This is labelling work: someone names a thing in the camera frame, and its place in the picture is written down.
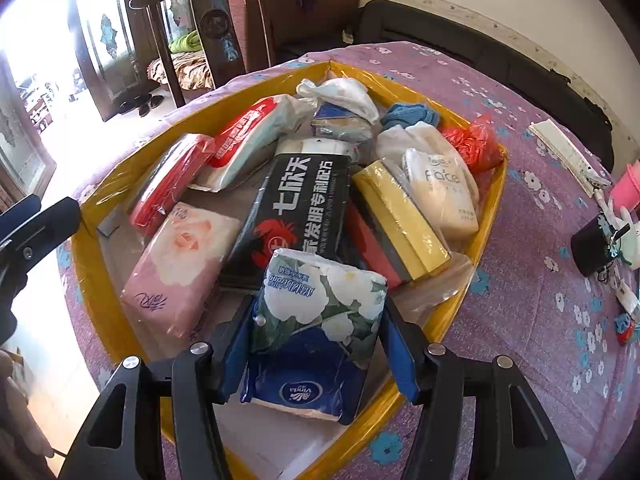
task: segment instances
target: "blue floral tissue pack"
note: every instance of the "blue floral tissue pack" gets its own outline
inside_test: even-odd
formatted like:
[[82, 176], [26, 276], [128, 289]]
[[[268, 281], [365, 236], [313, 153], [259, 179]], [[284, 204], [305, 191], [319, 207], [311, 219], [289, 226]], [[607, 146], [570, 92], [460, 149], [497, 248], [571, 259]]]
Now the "blue floral tissue pack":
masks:
[[254, 304], [241, 402], [349, 424], [385, 296], [377, 272], [277, 249]]

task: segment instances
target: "red crab logo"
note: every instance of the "red crab logo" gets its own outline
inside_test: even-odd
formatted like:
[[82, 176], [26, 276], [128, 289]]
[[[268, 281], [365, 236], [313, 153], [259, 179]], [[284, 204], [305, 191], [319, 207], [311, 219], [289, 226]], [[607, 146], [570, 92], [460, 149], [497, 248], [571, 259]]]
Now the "red crab logo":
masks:
[[270, 218], [260, 222], [254, 230], [254, 234], [262, 238], [262, 251], [251, 253], [251, 259], [261, 269], [266, 269], [271, 260], [273, 251], [280, 248], [291, 247], [298, 241], [293, 234], [293, 224], [285, 224], [282, 220]]

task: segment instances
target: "pink container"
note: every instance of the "pink container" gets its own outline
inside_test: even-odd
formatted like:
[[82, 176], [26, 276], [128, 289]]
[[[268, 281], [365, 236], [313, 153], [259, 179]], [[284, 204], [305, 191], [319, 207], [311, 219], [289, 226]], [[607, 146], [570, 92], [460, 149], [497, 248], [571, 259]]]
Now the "pink container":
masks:
[[634, 165], [627, 164], [626, 171], [611, 190], [613, 209], [618, 211], [622, 206], [631, 211], [640, 203], [640, 161]]

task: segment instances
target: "brown sofa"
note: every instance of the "brown sofa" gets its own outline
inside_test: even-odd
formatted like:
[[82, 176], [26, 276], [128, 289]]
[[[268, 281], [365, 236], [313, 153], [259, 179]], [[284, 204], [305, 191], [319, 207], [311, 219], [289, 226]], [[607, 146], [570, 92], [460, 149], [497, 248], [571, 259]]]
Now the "brown sofa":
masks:
[[[313, 9], [304, 11], [297, 0], [268, 0], [276, 62], [346, 46], [342, 30], [356, 18], [359, 1], [316, 0]], [[246, 71], [267, 68], [258, 0], [229, 0], [229, 7]]]

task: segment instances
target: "black sofa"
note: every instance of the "black sofa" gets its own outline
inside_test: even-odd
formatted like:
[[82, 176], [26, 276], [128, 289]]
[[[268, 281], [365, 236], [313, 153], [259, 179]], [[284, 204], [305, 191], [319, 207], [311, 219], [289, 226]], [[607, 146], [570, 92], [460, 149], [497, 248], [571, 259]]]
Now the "black sofa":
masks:
[[600, 107], [580, 97], [566, 76], [482, 32], [388, 0], [372, 0], [361, 8], [354, 30], [356, 44], [407, 40], [468, 64], [569, 128], [607, 170], [613, 169], [609, 119]]

